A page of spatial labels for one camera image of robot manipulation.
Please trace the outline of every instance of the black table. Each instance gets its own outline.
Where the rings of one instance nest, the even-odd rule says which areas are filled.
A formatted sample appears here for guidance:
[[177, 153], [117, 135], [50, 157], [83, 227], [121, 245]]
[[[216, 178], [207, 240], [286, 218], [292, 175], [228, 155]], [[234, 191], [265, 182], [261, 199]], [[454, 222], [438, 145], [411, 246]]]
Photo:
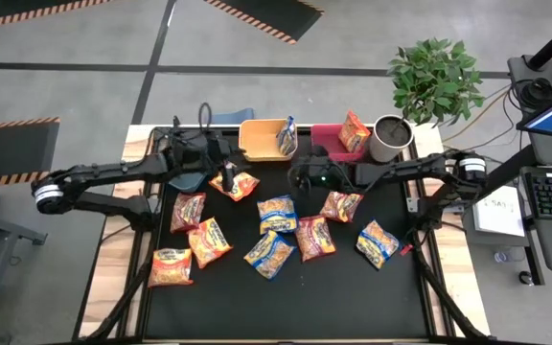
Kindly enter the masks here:
[[[237, 130], [223, 135], [237, 142]], [[296, 156], [310, 151], [309, 132], [299, 131]], [[239, 202], [214, 188], [207, 194], [202, 220], [215, 217], [233, 249], [199, 269], [194, 259], [191, 286], [155, 287], [143, 298], [145, 339], [393, 339], [428, 336], [427, 298], [413, 256], [396, 254], [376, 271], [355, 250], [359, 231], [372, 219], [400, 238], [407, 228], [406, 189], [385, 185], [359, 204], [353, 223], [329, 221], [337, 252], [301, 263], [295, 251], [273, 281], [243, 256], [260, 239], [257, 201], [290, 193], [289, 162], [253, 163], [248, 172], [261, 182]], [[297, 215], [317, 215], [328, 190], [313, 188], [296, 200]], [[177, 190], [163, 189], [156, 248], [188, 248], [184, 233], [169, 232]], [[293, 235], [285, 235], [297, 244]]]

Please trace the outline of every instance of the red basket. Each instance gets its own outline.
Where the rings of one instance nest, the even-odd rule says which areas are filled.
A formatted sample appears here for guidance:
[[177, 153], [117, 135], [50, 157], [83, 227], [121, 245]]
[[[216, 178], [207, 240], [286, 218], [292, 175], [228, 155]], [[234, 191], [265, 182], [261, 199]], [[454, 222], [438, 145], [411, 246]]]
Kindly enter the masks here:
[[363, 158], [365, 147], [355, 153], [346, 151], [337, 137], [341, 129], [342, 124], [314, 125], [310, 128], [310, 142], [313, 146], [319, 145], [325, 148], [335, 162], [354, 162]]

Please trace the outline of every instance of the green leaves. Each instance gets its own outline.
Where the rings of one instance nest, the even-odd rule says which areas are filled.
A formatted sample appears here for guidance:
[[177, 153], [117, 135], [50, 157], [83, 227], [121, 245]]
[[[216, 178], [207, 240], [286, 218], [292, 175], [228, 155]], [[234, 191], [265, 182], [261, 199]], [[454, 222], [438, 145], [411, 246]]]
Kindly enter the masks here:
[[458, 55], [463, 54], [465, 52], [464, 48], [464, 41], [459, 41], [455, 43], [454, 46], [452, 46], [452, 49], [450, 50], [450, 54], [456, 58]]
[[459, 89], [459, 85], [456, 82], [446, 82], [444, 87], [446, 94], [454, 94]]
[[470, 107], [480, 107], [483, 97], [475, 87], [482, 83], [473, 69], [476, 59], [466, 54], [464, 43], [454, 45], [435, 37], [416, 46], [398, 48], [387, 72], [395, 85], [393, 100], [407, 119], [417, 124], [442, 122], [446, 115], [455, 123], [469, 119]]
[[449, 99], [446, 99], [444, 97], [437, 98], [436, 103], [445, 108], [449, 108], [449, 106], [451, 105], [451, 101], [449, 101]]

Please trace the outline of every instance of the white container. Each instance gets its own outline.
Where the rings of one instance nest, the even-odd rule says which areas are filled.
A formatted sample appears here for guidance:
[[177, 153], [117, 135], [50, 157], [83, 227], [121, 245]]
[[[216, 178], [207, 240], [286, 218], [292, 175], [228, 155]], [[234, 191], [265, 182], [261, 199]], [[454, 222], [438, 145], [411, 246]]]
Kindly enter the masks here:
[[398, 154], [400, 154], [403, 149], [410, 145], [410, 143], [412, 143], [412, 139], [414, 139], [414, 134], [412, 134], [412, 126], [409, 122], [404, 120], [402, 121], [402, 125], [406, 126], [408, 129], [408, 133], [410, 133], [410, 138], [408, 139], [408, 141], [404, 145], [398, 147], [394, 147], [384, 143], [377, 134], [376, 126], [381, 120], [388, 118], [397, 119], [399, 121], [402, 116], [392, 114], [380, 116], [374, 122], [374, 126], [372, 127], [372, 137], [370, 138], [370, 154], [372, 155], [372, 158], [374, 158], [374, 160], [381, 163], [389, 162], [390, 160], [395, 158]]

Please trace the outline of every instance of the snack package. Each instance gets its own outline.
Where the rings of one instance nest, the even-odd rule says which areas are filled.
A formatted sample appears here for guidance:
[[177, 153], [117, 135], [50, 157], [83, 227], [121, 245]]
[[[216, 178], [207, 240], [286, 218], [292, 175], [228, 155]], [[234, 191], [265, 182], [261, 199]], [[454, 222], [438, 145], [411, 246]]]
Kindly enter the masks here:
[[290, 195], [274, 197], [270, 200], [257, 202], [259, 208], [259, 233], [273, 230], [276, 232], [293, 232], [297, 229], [298, 220]]
[[278, 150], [283, 155], [289, 155], [297, 149], [297, 134], [295, 133], [293, 117], [287, 117], [285, 125], [276, 137], [278, 138]]
[[244, 256], [244, 259], [257, 271], [272, 280], [283, 266], [295, 247], [275, 231], [268, 231], [257, 244]]
[[368, 140], [370, 134], [370, 130], [361, 123], [358, 116], [349, 110], [337, 137], [346, 148], [346, 151], [355, 153], [363, 149], [363, 145], [365, 145], [365, 141]]
[[170, 232], [189, 230], [197, 227], [203, 211], [203, 203], [206, 200], [205, 193], [185, 195], [179, 193], [173, 204], [172, 222]]
[[398, 251], [400, 242], [393, 235], [382, 230], [380, 225], [373, 220], [359, 234], [356, 248], [365, 254], [365, 257], [376, 269], [381, 269], [391, 255]]
[[233, 248], [223, 237], [214, 218], [201, 222], [197, 229], [189, 231], [189, 245], [199, 268], [205, 267]]
[[352, 222], [357, 206], [362, 199], [363, 195], [346, 195], [339, 192], [330, 192], [320, 215], [331, 220]]
[[191, 249], [161, 249], [152, 253], [149, 288], [188, 285], [191, 274]]
[[295, 237], [302, 253], [302, 262], [335, 252], [330, 229], [324, 217], [300, 218]]
[[243, 197], [250, 195], [257, 187], [259, 179], [249, 175], [246, 172], [240, 172], [234, 177], [234, 186], [231, 192], [226, 193], [222, 189], [222, 174], [219, 172], [217, 177], [210, 180], [210, 185], [219, 192], [230, 196], [234, 201], [240, 201]]

